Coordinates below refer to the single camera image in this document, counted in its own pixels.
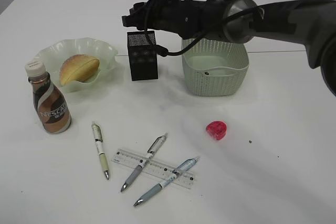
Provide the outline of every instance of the bread bun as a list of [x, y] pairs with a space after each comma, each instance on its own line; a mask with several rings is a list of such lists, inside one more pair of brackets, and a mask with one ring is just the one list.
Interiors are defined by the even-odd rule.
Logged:
[[59, 82], [62, 86], [70, 81], [86, 81], [99, 68], [99, 59], [89, 55], [74, 55], [67, 59], [60, 70]]

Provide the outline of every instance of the red eraser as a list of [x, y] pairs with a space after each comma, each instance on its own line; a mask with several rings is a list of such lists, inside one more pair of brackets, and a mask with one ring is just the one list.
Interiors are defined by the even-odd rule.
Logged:
[[226, 134], [226, 124], [221, 121], [215, 121], [206, 127], [206, 132], [215, 140], [221, 140]]

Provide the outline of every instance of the gray pen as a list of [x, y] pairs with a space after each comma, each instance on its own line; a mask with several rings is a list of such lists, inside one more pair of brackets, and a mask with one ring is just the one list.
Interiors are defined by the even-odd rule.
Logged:
[[154, 157], [155, 153], [160, 149], [160, 147], [164, 144], [168, 136], [168, 133], [164, 134], [163, 136], [158, 137], [155, 142], [152, 144], [152, 146], [148, 149], [146, 158], [147, 160], [140, 160], [137, 167], [133, 170], [132, 174], [126, 179], [125, 183], [121, 187], [121, 192], [126, 190], [132, 183], [135, 181], [135, 179], [138, 177], [138, 175], [142, 172], [142, 170], [147, 165], [148, 161]]
[[101, 168], [103, 170], [103, 173], [106, 179], [109, 180], [110, 179], [109, 164], [107, 162], [104, 148], [103, 148], [103, 138], [101, 136], [100, 127], [96, 125], [95, 122], [92, 122], [92, 130], [93, 130], [94, 139], [96, 140], [96, 146], [97, 146]]
[[134, 207], [145, 203], [149, 199], [151, 199], [154, 195], [159, 193], [163, 188], [168, 186], [171, 182], [173, 182], [175, 179], [180, 177], [183, 173], [188, 171], [191, 167], [193, 167], [200, 157], [191, 158], [186, 160], [183, 164], [181, 164], [178, 168], [176, 168], [171, 175], [169, 175], [165, 180], [161, 181], [160, 183], [156, 184], [152, 189], [150, 189], [147, 193], [142, 195], [135, 203]]

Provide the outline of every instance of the coffee bottle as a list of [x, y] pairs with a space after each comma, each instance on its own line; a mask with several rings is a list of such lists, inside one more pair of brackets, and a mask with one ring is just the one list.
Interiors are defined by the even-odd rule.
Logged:
[[44, 129], [49, 133], [65, 131], [71, 123], [71, 115], [64, 96], [50, 80], [50, 74], [39, 60], [25, 66], [28, 81], [33, 86], [34, 107]]

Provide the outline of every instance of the transparent ruler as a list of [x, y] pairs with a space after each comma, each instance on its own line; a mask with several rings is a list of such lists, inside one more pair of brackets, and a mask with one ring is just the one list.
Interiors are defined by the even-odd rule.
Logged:
[[[147, 160], [147, 158], [122, 149], [118, 149], [112, 161], [134, 169], [139, 164], [140, 160]], [[142, 172], [157, 178], [165, 179], [175, 168], [176, 167], [172, 167], [170, 165], [166, 165], [151, 159]], [[189, 172], [184, 173], [179, 178], [174, 180], [173, 183], [191, 189], [192, 185], [194, 184], [194, 175]]]

